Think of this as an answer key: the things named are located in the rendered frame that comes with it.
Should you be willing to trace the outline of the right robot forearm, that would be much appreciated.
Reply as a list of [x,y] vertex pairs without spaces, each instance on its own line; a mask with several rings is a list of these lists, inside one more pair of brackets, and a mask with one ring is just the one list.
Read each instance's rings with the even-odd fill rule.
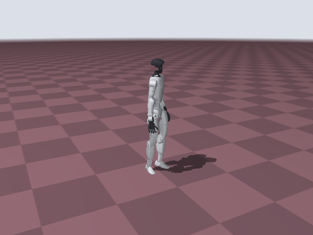
[[152,99],[150,99],[148,101],[148,105],[147,105],[147,108],[148,108],[148,121],[153,121],[152,117],[153,117],[153,112],[154,112],[154,101]]

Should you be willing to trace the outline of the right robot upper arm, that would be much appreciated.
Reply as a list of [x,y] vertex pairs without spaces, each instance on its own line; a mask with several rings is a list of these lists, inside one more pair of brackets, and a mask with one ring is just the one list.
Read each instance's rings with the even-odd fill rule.
[[157,80],[156,79],[150,80],[150,82],[149,82],[148,101],[150,99],[152,99],[154,101],[154,104],[156,103],[156,100],[153,98],[154,95],[155,95],[156,87],[157,87]]

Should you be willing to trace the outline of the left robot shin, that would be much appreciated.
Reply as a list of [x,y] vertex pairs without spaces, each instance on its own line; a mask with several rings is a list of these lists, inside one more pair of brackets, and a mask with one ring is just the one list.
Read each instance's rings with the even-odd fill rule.
[[158,154],[158,163],[162,162],[162,158],[163,158],[163,153],[164,153],[164,149],[165,149],[165,142],[166,139],[164,138],[163,142],[157,142],[156,143],[156,149],[157,149],[157,154]]

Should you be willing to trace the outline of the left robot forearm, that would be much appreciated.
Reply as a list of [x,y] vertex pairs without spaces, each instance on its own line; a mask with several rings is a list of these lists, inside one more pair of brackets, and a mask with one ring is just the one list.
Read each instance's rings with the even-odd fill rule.
[[161,103],[160,103],[160,107],[164,110],[164,107],[165,106],[165,103],[164,103],[164,97],[162,98],[162,101],[161,101]]

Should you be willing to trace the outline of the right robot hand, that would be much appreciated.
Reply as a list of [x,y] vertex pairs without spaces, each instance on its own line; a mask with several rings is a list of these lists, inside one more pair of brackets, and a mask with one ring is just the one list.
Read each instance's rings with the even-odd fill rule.
[[155,128],[157,130],[158,130],[158,128],[154,124],[154,118],[153,117],[152,117],[152,119],[153,119],[153,121],[148,121],[149,122],[149,125],[148,125],[149,132],[151,131],[151,133],[156,133]]

